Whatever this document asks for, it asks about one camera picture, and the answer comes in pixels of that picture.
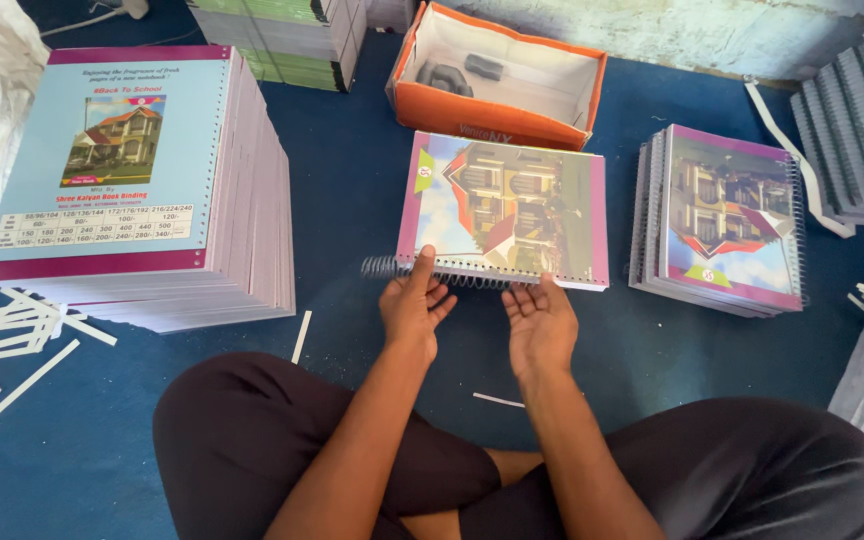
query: house illustration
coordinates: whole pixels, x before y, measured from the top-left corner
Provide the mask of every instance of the house illustration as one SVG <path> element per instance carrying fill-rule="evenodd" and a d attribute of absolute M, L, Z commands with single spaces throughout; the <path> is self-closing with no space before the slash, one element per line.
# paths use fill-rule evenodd
<path fill-rule="evenodd" d="M 528 148 L 472 142 L 442 171 L 459 206 L 459 223 L 498 267 L 546 260 L 554 228 L 544 204 L 561 159 Z"/>
<path fill-rule="evenodd" d="M 669 226 L 706 260 L 754 253 L 795 227 L 791 187 L 768 175 L 716 170 L 680 158 L 667 189 Z"/>
<path fill-rule="evenodd" d="M 69 161 L 78 159 L 92 164 L 116 158 L 123 162 L 150 162 L 156 155 L 161 128 L 162 116 L 145 106 L 110 116 L 76 135 Z"/>

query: wall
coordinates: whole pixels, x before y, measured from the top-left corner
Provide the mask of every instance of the wall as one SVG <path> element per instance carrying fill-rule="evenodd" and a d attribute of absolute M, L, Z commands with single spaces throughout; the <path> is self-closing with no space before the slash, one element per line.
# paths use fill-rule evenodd
<path fill-rule="evenodd" d="M 689 70 L 808 79 L 859 43 L 864 0 L 441 0 L 525 34 Z"/>

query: notebook cover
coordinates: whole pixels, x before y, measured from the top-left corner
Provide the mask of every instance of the notebook cover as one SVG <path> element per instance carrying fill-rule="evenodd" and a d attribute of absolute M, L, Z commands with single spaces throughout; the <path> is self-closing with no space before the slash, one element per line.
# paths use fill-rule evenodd
<path fill-rule="evenodd" d="M 605 158 L 416 131 L 397 259 L 607 287 Z"/>
<path fill-rule="evenodd" d="M 83 257 L 110 272 L 201 264 L 183 253 L 207 247 L 231 51 L 53 51 L 0 204 L 0 264 L 30 272 L 2 265 L 0 280 L 75 275 Z M 108 257 L 125 254 L 149 256 Z"/>
<path fill-rule="evenodd" d="M 800 310 L 789 153 L 676 125 L 668 133 L 661 276 Z"/>

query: person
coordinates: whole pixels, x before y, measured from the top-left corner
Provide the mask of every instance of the person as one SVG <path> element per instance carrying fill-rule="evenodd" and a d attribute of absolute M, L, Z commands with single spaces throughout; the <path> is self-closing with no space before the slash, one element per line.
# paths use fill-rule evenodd
<path fill-rule="evenodd" d="M 175 379 L 152 436 L 179 538 L 864 538 L 864 434 L 826 411 L 706 399 L 603 435 L 549 275 L 502 293 L 540 452 L 433 427 L 412 408 L 456 305 L 434 258 L 382 293 L 385 347 L 356 392 L 261 352 Z"/>

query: orange cardboard box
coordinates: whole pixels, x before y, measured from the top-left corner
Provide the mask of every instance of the orange cardboard box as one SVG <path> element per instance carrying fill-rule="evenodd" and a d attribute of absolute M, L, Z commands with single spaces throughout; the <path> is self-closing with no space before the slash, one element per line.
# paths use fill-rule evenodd
<path fill-rule="evenodd" d="M 501 65 L 500 80 L 466 70 L 470 53 Z M 410 128 L 582 150 L 593 134 L 607 57 L 423 2 L 405 34 L 386 93 L 398 122 Z M 416 82 L 428 61 L 462 71 L 474 97 Z"/>

